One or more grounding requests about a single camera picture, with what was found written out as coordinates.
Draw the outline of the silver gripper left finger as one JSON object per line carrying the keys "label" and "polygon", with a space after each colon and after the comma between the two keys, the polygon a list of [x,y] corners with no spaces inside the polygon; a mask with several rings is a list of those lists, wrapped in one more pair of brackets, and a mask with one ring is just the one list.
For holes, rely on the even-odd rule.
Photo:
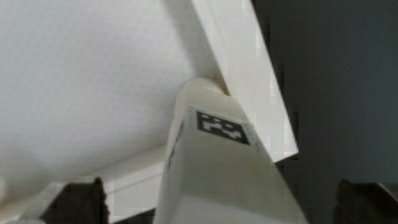
{"label": "silver gripper left finger", "polygon": [[101,178],[69,183],[39,216],[44,224],[110,224],[107,194]]}

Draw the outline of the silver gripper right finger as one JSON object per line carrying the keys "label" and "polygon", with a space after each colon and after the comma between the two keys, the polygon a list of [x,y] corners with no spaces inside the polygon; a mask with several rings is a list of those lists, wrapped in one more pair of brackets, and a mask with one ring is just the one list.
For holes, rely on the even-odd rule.
{"label": "silver gripper right finger", "polygon": [[338,184],[332,224],[398,224],[398,183]]}

